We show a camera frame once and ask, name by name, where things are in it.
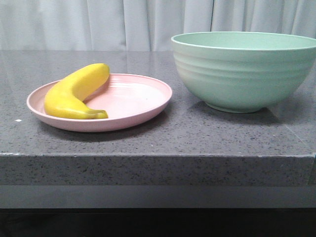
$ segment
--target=yellow banana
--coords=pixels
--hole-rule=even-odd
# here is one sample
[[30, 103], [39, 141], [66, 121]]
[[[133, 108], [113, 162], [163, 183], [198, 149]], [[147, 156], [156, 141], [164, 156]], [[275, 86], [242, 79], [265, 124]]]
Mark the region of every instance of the yellow banana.
[[104, 84], [110, 75], [109, 66], [90, 64], [57, 82], [44, 99], [48, 115], [67, 119], [107, 119], [104, 110], [93, 110], [83, 101]]

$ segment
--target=speckled stone surface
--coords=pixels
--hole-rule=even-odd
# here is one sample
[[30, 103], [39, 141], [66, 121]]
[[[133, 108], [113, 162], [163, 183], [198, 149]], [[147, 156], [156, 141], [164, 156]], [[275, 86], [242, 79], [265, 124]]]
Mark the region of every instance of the speckled stone surface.
[[[315, 185], [316, 71], [287, 100], [252, 114], [208, 107], [182, 84], [172, 52], [1, 51], [0, 185]], [[26, 106], [43, 84], [87, 64], [157, 78], [173, 96], [154, 119], [78, 133]]]

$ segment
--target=mint green bowl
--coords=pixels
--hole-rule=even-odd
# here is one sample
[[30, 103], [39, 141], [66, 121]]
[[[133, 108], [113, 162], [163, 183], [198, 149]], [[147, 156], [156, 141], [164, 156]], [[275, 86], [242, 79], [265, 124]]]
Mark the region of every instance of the mint green bowl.
[[274, 33], [199, 32], [171, 38], [187, 89], [207, 105], [250, 113], [276, 104], [305, 80], [316, 39]]

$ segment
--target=white curtain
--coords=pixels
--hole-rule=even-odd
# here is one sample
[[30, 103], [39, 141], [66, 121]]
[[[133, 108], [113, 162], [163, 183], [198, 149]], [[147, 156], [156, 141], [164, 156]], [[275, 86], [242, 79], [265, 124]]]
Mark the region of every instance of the white curtain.
[[0, 49], [166, 51], [210, 30], [316, 38], [316, 0], [0, 0]]

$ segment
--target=plate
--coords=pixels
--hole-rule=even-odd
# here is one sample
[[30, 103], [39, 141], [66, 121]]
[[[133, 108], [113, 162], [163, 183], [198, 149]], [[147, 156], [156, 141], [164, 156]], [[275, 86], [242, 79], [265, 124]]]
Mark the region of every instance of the plate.
[[84, 101], [92, 109], [106, 110], [109, 118], [59, 118], [47, 115], [44, 109], [44, 97], [57, 82], [34, 90], [27, 98], [27, 106], [42, 122], [76, 132], [105, 132], [139, 125], [162, 112], [172, 96], [170, 86], [158, 79], [110, 74], [108, 81]]

